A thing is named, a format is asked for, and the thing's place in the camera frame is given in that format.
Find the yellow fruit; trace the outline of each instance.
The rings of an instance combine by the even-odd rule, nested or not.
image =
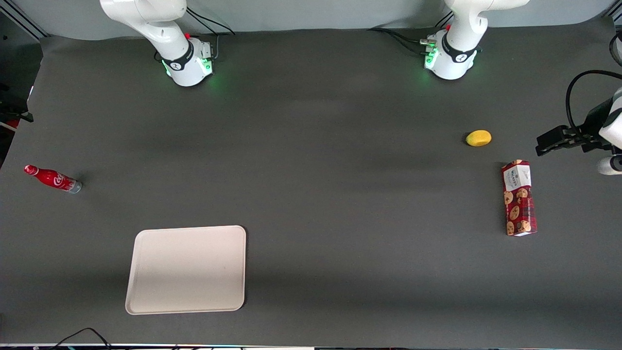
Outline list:
[[[466,137],[466,143],[473,147],[485,146],[492,141],[493,137],[486,130],[475,130]]]

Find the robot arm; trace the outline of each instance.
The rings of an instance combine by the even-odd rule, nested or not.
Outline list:
[[[529,0],[445,0],[453,11],[454,20],[449,31],[442,29],[429,35],[421,44],[432,46],[424,67],[447,80],[462,77],[473,66],[475,48],[488,28],[483,11],[513,9],[527,4]],[[439,48],[436,42],[441,41]]]
[[[562,148],[581,146],[583,152],[594,149],[611,151],[612,156],[598,162],[598,172],[603,175],[622,174],[622,88],[612,98],[592,108],[582,125],[574,128],[557,126],[538,136],[536,153],[543,156]]]
[[[142,34],[162,56],[173,81],[196,85],[212,73],[211,46],[187,38],[174,22],[186,11],[186,0],[100,0],[106,15]]]

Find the cookie box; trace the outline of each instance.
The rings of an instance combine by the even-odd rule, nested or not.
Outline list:
[[[531,197],[529,161],[515,160],[501,168],[503,202],[506,209],[508,236],[524,236],[537,232],[534,200]]]

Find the coca-cola bottle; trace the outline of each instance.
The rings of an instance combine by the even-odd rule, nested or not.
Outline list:
[[[80,183],[80,181],[63,175],[58,171],[39,169],[34,165],[27,165],[24,168],[24,172],[36,177],[39,181],[50,187],[69,192],[70,194],[76,194],[82,189],[82,183]]]

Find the bottle label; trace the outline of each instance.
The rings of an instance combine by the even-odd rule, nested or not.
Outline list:
[[[76,186],[76,180],[66,177],[63,174],[57,173],[53,179],[54,187],[63,191],[71,191]]]

